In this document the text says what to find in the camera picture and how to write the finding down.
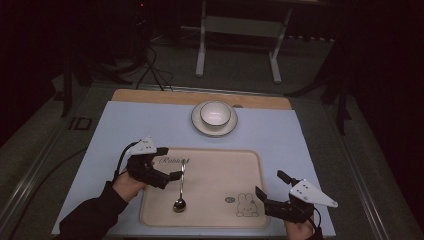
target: wooden board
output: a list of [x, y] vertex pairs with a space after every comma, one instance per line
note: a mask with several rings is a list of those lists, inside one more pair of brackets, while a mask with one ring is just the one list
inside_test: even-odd
[[164, 190], [149, 186], [144, 192], [140, 220], [155, 227], [262, 228], [268, 224], [255, 186], [264, 188], [259, 156], [249, 150], [173, 148], [156, 157], [155, 169], [181, 170], [186, 159], [183, 199], [187, 208], [173, 211], [180, 182]]
[[292, 109], [287, 98], [256, 95], [118, 89], [112, 97], [112, 101], [184, 105], [197, 105], [210, 100], [223, 101], [230, 106], [239, 105], [245, 108]]

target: dark background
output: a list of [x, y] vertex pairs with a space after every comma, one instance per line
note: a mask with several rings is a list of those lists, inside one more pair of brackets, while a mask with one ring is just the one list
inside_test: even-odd
[[[128, 2], [99, 2], [101, 8], [96, 1], [2, 1], [0, 145], [54, 95], [50, 80], [62, 72], [64, 39], [69, 37], [97, 61], [113, 63], [119, 54], [130, 56], [131, 34], [121, 27], [133, 22]], [[199, 26], [199, 2], [157, 0], [149, 5], [149, 14], [157, 27], [177, 38], [180, 25]], [[211, 9], [222, 12], [228, 7], [218, 4]], [[295, 9], [287, 33], [306, 41], [336, 39], [337, 47], [324, 67], [331, 65], [337, 74], [352, 76], [349, 92], [424, 229], [424, 192], [419, 187], [424, 181], [424, 7], [395, 0], [359, 1], [356, 7], [352, 15], [338, 8]], [[243, 16], [252, 13], [249, 9], [231, 12]], [[260, 10], [254, 13], [261, 16]], [[106, 31], [116, 34], [106, 37]]]

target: metal frame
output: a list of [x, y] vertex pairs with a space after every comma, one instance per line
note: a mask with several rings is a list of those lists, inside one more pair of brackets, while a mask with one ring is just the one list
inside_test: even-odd
[[206, 54], [206, 31], [220, 32], [239, 35], [276, 37], [277, 44], [275, 48], [269, 52], [269, 61], [271, 64], [274, 83], [281, 83], [280, 69], [278, 67], [277, 56], [280, 52], [281, 44], [289, 24], [292, 8], [288, 8], [285, 14], [284, 22], [259, 21], [249, 19], [227, 18], [208, 16], [206, 14], [206, 0], [202, 1], [202, 19], [200, 23], [200, 47], [197, 57], [196, 76], [202, 77], [205, 68]]

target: table leg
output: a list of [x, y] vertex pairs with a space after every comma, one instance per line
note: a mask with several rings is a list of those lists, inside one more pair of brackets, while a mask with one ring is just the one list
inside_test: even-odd
[[269, 62], [271, 64], [272, 76], [274, 78], [274, 83], [276, 84], [281, 83], [280, 69], [278, 67], [277, 56], [278, 56], [278, 53], [280, 52], [281, 43], [284, 40], [284, 35], [286, 34], [287, 26], [289, 24], [292, 11], [293, 11], [292, 8], [289, 8], [287, 10], [284, 23], [282, 24], [280, 33], [278, 34], [277, 45], [275, 46], [274, 51], [271, 51], [269, 53]]
[[206, 0], [202, 1], [202, 20], [200, 22], [200, 47], [199, 55], [197, 56], [197, 66], [196, 66], [196, 77], [203, 76], [203, 69], [205, 66], [205, 18], [206, 18]]

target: floor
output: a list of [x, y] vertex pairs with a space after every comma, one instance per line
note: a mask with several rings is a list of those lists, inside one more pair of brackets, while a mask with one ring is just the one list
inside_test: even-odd
[[[219, 41], [208, 42], [205, 74], [195, 77], [197, 35], [193, 32], [186, 36], [183, 44], [158, 36], [148, 50], [149, 59], [156, 56], [154, 66], [166, 80], [161, 80], [162, 84], [168, 82], [174, 91], [284, 96], [313, 81], [332, 45], [323, 41], [285, 40], [278, 57], [283, 83], [276, 85], [266, 51], [222, 46]], [[74, 104], [67, 117], [60, 117], [62, 102], [52, 99], [3, 145], [0, 238], [52, 238], [52, 227], [106, 102], [116, 89], [135, 88], [145, 70], [140, 68], [122, 75], [132, 85], [115, 84], [97, 73], [93, 73], [90, 88], [74, 82]], [[52, 81], [61, 90], [62, 76]], [[159, 87], [149, 73], [139, 89]], [[321, 187], [340, 205], [330, 209], [337, 233], [331, 239], [424, 239], [354, 97], [348, 98], [351, 120], [345, 121], [346, 135], [342, 136], [335, 127], [335, 105], [323, 105], [320, 101], [322, 90], [290, 101]], [[74, 119], [90, 119], [92, 124], [83, 130], [75, 127]]]

